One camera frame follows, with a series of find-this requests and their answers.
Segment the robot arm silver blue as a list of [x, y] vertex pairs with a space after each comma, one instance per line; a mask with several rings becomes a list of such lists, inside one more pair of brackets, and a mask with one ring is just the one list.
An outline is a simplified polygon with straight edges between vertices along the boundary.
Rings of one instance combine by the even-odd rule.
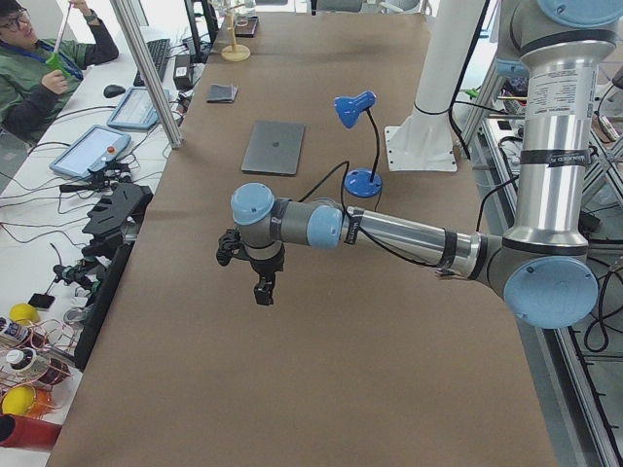
[[587, 316], [599, 296], [578, 220], [599, 63], [615, 47], [618, 1], [507, 1], [500, 58], [528, 69], [528, 102], [513, 226], [464, 234], [330, 201], [278, 198], [260, 183], [231, 199], [234, 226], [216, 258], [258, 273], [256, 302], [273, 301], [289, 243], [330, 249], [368, 239], [396, 257], [490, 287], [523, 321], [557, 329]]

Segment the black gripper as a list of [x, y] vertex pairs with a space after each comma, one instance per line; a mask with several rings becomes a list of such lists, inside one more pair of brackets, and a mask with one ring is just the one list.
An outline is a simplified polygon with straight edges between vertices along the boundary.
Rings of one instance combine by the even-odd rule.
[[274, 276], [283, 271], [285, 250], [280, 249], [271, 258], [259, 260], [250, 259], [252, 269], [258, 273], [259, 280], [254, 286], [253, 292], [257, 305], [272, 305], [274, 303], [273, 292], [275, 288]]

